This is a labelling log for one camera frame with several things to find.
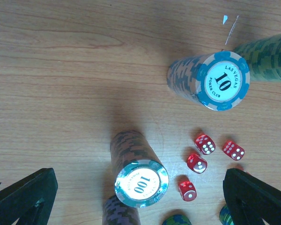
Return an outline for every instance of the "translucent red die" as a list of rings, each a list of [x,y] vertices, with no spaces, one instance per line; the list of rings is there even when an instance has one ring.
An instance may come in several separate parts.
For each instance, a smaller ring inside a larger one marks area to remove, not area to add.
[[[182,181],[179,183],[179,192],[186,202],[191,202],[197,197],[195,186],[190,181]]]
[[[215,143],[208,135],[200,135],[195,140],[195,145],[204,155],[209,155],[215,150]]]
[[[223,146],[223,151],[235,161],[241,160],[244,157],[244,149],[233,141],[227,141]]]
[[[195,173],[203,173],[207,169],[207,161],[197,153],[192,153],[187,159],[187,166]]]

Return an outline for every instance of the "wood grain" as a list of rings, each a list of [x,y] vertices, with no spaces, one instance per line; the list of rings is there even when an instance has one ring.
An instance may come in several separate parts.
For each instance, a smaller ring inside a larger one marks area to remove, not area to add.
[[[281,83],[252,82],[240,105],[213,112],[172,93],[167,68],[278,33],[281,0],[0,0],[0,190],[53,167],[49,224],[99,225],[113,193],[111,137],[137,128],[170,175],[165,197],[139,210],[142,224],[182,210],[193,225],[220,225],[222,180],[235,166],[219,148],[227,136],[246,150],[245,170],[281,190]],[[185,163],[198,129],[217,144],[201,175]],[[194,202],[177,191],[183,174]]]

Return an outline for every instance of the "number 10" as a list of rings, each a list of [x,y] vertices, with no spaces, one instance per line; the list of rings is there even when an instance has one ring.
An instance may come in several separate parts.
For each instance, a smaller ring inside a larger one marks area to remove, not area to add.
[[[146,180],[146,181],[150,181],[150,179],[145,178],[145,177],[141,177],[141,179]],[[138,187],[134,188],[135,192],[137,192],[137,193],[143,193],[144,192],[143,188],[147,187],[147,184],[143,181],[137,182],[137,185],[138,185]]]
[[[215,81],[219,83],[219,81],[225,77],[227,77],[228,74],[224,73],[224,75],[220,76],[217,78]],[[224,81],[223,83],[220,84],[220,90],[227,90],[231,86],[231,81]]]

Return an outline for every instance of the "purple poker chip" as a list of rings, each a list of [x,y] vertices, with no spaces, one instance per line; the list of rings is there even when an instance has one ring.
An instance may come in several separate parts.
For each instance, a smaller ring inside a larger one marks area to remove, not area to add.
[[[103,205],[102,225],[141,225],[136,208],[123,204],[116,195]]]

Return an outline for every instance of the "blue poker chip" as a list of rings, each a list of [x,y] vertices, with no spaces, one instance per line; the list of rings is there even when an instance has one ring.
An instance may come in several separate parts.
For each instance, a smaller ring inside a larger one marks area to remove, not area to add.
[[[212,54],[195,68],[198,70],[196,76],[192,78],[196,80],[196,97],[212,110],[231,109],[248,92],[249,66],[244,58],[234,52],[223,51]]]
[[[166,169],[154,160],[141,159],[120,171],[115,180],[115,193],[125,205],[144,208],[158,202],[168,186]]]

